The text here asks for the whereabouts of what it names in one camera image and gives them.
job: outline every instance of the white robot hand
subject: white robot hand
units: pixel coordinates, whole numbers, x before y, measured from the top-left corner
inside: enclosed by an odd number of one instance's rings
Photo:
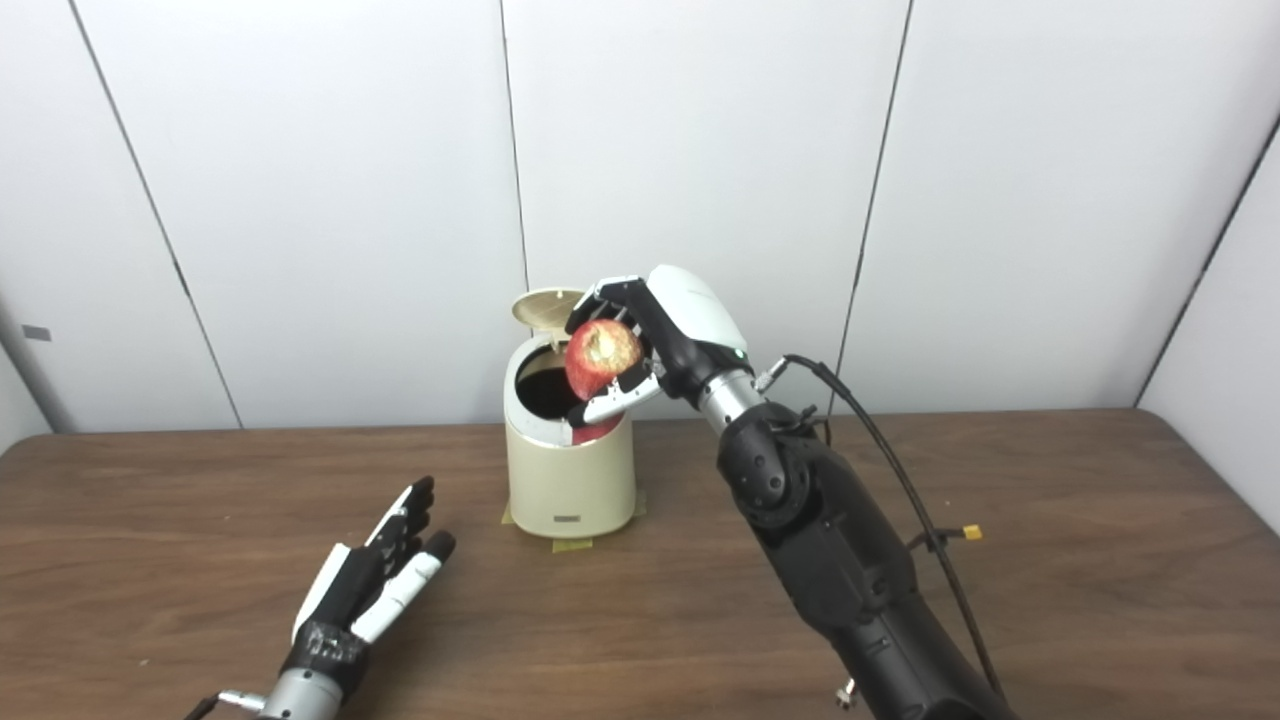
[[[372,643],[435,575],[453,552],[445,532],[425,543],[435,480],[422,478],[396,498],[362,547],[333,546],[293,623],[293,638],[307,620],[349,630]]]
[[[564,329],[572,333],[598,318],[631,327],[645,354],[570,413],[573,427],[600,423],[659,391],[705,414],[717,383],[751,382],[746,340],[710,287],[687,270],[658,265],[648,279],[628,275],[599,281],[579,300]]]

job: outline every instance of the wooden table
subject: wooden table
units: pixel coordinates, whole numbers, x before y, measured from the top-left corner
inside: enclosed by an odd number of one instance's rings
[[[883,429],[937,523],[987,534],[954,556],[1024,717],[1280,717],[1280,539],[1161,420]],[[849,419],[835,432],[914,534],[874,447]],[[22,443],[0,460],[0,712],[177,720],[219,688],[266,691],[329,544],[361,542],[431,473],[433,527],[458,550],[346,717],[842,717],[841,666],[795,618],[700,421],[639,424],[648,515],[579,552],[499,524],[502,447],[492,425]],[[918,565],[963,639],[941,573]]]

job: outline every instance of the screw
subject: screw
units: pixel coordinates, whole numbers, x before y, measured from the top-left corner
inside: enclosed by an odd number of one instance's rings
[[[858,705],[858,683],[852,678],[845,687],[836,691],[836,707],[841,710],[852,710]]]

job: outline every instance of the black forearm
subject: black forearm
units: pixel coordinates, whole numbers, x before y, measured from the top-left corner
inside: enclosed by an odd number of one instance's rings
[[[924,603],[861,480],[796,420],[774,404],[749,410],[722,436],[718,466],[801,619],[879,720],[1016,720]]]

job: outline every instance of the robotic arm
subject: robotic arm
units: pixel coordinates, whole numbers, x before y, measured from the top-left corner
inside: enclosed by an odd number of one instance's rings
[[[456,544],[445,532],[417,537],[430,521],[435,482],[422,478],[396,498],[361,547],[338,543],[321,565],[293,624],[293,647],[266,697],[223,691],[187,715],[219,702],[261,720],[330,720],[360,687],[374,642],[417,597]]]
[[[910,551],[858,475],[795,411],[768,401],[728,311],[699,278],[660,265],[648,281],[611,278],[579,301],[566,329],[627,323],[648,351],[570,414],[599,423],[659,391],[719,434],[717,468],[791,597],[849,671],[844,706],[878,720],[1018,720],[965,661],[920,596]]]

